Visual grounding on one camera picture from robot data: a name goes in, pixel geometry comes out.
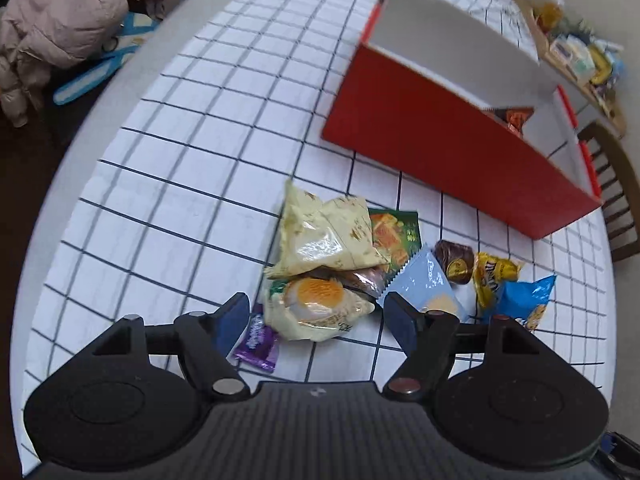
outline screw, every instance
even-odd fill
[[[414,394],[420,390],[420,383],[410,377],[398,377],[389,383],[389,389],[396,394]]]
[[[309,390],[309,393],[314,397],[322,397],[324,394],[326,394],[326,390],[318,386],[317,388]]]
[[[244,383],[233,378],[218,379],[213,383],[212,389],[217,394],[235,395],[244,390]]]

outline pink puffer jacket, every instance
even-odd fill
[[[0,18],[0,104],[15,126],[26,123],[28,100],[42,106],[50,67],[97,52],[128,8],[127,0],[9,1]]]

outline transparent plastic wrapper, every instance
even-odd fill
[[[380,297],[386,285],[386,271],[383,266],[369,267],[369,269],[357,270],[333,270],[327,267],[318,267],[305,274],[321,280],[338,280],[344,288],[363,292],[372,299]]]
[[[493,314],[505,314],[527,330],[537,329],[555,283],[555,276],[547,276],[533,283],[504,282],[495,308],[485,312],[484,320],[488,322]]]
[[[348,332],[374,305],[337,280],[276,280],[266,292],[264,322],[285,339],[325,341]]]
[[[387,264],[374,247],[367,203],[360,197],[322,202],[287,182],[280,226],[280,260],[268,278],[288,278],[320,266],[337,270]]]
[[[420,312],[442,310],[457,316],[460,321],[468,319],[438,261],[426,246],[409,260],[378,298],[383,310],[390,292],[397,292]]]
[[[242,342],[233,352],[240,360],[273,373],[278,360],[278,334],[264,323],[264,307],[256,303]]]
[[[440,240],[433,248],[433,255],[447,275],[449,283],[465,285],[474,271],[474,250],[468,245]]]
[[[487,253],[478,253],[474,268],[474,286],[478,304],[484,310],[495,305],[503,282],[517,282],[522,264]]]

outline red box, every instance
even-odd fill
[[[483,111],[527,105],[524,139]],[[380,0],[322,136],[537,239],[600,206],[572,121],[562,90],[484,21]]]

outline snack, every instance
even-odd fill
[[[495,309],[485,313],[485,320],[488,321],[493,314],[505,314],[513,317],[527,330],[537,329],[555,282],[555,276],[542,278],[533,283],[505,282]]]
[[[458,316],[460,321],[468,318],[438,261],[426,246],[409,260],[378,298],[378,304],[383,308],[390,292],[397,292],[420,312],[443,310]]]
[[[474,269],[474,285],[482,309],[491,308],[497,300],[502,282],[516,282],[520,267],[506,258],[478,253]]]
[[[524,123],[533,115],[531,107],[495,108],[493,110],[496,117],[507,123],[508,129],[522,138],[522,127]]]
[[[474,270],[474,251],[468,245],[440,240],[433,248],[433,256],[444,270],[450,283],[465,285]]]
[[[344,288],[363,292],[374,300],[380,297],[386,285],[386,272],[383,266],[357,270],[333,270],[327,267],[318,267],[306,272],[305,276],[321,280],[334,278],[342,283]]]
[[[389,282],[422,246],[418,213],[370,208],[369,216],[373,246],[389,259],[383,267]]]
[[[348,332],[374,306],[337,280],[277,280],[267,291],[264,321],[286,339],[324,341]]]
[[[278,334],[265,325],[261,303],[254,305],[244,339],[233,355],[265,372],[273,373],[278,359]]]
[[[364,269],[386,264],[374,247],[367,203],[360,197],[322,202],[289,180],[280,227],[280,260],[268,278],[288,278],[316,267]]]

